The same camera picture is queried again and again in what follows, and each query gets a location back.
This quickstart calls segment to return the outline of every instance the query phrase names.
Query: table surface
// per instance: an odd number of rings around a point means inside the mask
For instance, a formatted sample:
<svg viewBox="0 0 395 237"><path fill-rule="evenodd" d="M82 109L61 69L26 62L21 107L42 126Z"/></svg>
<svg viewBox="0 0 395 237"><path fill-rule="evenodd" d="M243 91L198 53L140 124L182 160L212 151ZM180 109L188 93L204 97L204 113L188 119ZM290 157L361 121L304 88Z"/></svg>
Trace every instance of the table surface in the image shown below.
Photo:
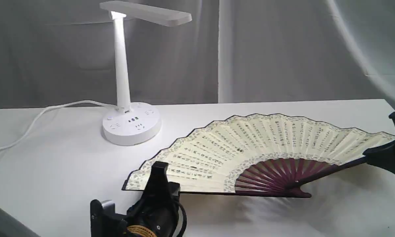
<svg viewBox="0 0 395 237"><path fill-rule="evenodd" d="M104 140L108 108L63 108L41 117L17 146L0 151L0 208L41 237L90 236L89 203L112 199L125 211L138 192L128 174L193 128L231 115L282 113L339 127L395 134L382 99L160 105L160 133L136 146ZM0 110L0 146L21 136L40 109ZM395 236L395 176L360 165L303 186L313 198L182 195L185 236Z"/></svg>

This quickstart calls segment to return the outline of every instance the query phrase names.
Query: desk lamp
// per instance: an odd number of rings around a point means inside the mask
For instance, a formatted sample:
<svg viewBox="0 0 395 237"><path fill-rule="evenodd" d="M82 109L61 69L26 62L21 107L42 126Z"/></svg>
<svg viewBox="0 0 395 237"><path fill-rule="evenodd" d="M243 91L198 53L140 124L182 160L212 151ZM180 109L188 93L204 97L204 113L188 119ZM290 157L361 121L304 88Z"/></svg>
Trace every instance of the desk lamp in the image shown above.
<svg viewBox="0 0 395 237"><path fill-rule="evenodd" d="M156 107L144 102L131 102L124 40L124 18L139 18L174 27L192 20L192 15L136 3L110 1L100 3L110 12L114 26L117 108L103 118L102 126L108 141L118 145L135 145L154 137L161 128Z"/></svg>

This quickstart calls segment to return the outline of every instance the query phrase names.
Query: lamp head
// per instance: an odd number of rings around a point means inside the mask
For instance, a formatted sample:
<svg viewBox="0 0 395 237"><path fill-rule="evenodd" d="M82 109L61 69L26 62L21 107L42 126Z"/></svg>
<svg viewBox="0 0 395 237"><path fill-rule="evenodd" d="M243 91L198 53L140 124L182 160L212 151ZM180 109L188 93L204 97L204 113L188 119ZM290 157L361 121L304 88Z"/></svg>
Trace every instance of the lamp head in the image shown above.
<svg viewBox="0 0 395 237"><path fill-rule="evenodd" d="M170 9L162 9L137 3L109 1L100 3L100 8L111 12L113 20L121 17L139 18L164 26L174 27L192 20L192 15Z"/></svg>

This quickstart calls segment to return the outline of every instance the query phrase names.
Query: lamp base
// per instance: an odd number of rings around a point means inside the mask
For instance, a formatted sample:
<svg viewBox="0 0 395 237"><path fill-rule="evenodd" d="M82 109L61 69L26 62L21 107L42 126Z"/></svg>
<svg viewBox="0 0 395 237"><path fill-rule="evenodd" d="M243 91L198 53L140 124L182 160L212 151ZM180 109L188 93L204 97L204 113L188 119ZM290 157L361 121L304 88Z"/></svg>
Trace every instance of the lamp base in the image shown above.
<svg viewBox="0 0 395 237"><path fill-rule="evenodd" d="M112 110L102 120L104 135L117 145L135 145L157 135L161 129L161 116L157 108L143 102L131 103L131 110Z"/></svg>

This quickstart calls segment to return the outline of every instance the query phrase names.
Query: power cord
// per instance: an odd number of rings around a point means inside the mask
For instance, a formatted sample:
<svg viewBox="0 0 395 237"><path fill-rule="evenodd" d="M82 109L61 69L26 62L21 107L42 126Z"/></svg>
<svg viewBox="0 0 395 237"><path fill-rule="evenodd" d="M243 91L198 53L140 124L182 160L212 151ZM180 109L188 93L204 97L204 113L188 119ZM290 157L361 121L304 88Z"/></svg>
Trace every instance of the power cord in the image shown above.
<svg viewBox="0 0 395 237"><path fill-rule="evenodd" d="M53 106L48 106L45 107L35 118L34 120L32 120L32 123L30 124L30 126L28 127L28 129L25 131L25 133L16 141L14 141L11 144L5 145L0 147L0 150L5 150L8 149L10 147L13 147L14 145L18 144L20 141L22 141L31 131L32 127L34 126L35 122L41 117L41 115L43 115L45 112L50 111L50 110L54 110L54 109L59 109L59 108L64 108L67 106L71 106L71 105L77 105L77 104L83 104L83 103L89 103L89 104L94 104L94 105L99 105L99 106L109 106L109 107L114 107L114 108L118 108L116 105L110 105L110 104L104 104L101 102L97 102L97 101L93 101L93 100L81 100L81 101L76 101L76 102L71 102L71 103L67 103L64 105L53 105Z"/></svg>

